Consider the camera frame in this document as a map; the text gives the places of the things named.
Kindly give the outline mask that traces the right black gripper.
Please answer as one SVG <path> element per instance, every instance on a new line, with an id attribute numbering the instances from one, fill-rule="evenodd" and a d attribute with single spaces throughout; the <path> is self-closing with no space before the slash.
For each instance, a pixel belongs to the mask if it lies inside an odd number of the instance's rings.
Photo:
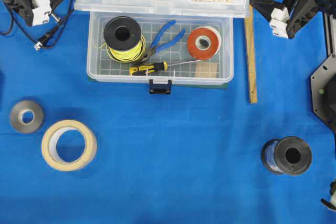
<path id="1" fill-rule="evenodd" d="M 273 35 L 293 39 L 318 12 L 331 15 L 331 0 L 250 0 L 272 28 Z"/>

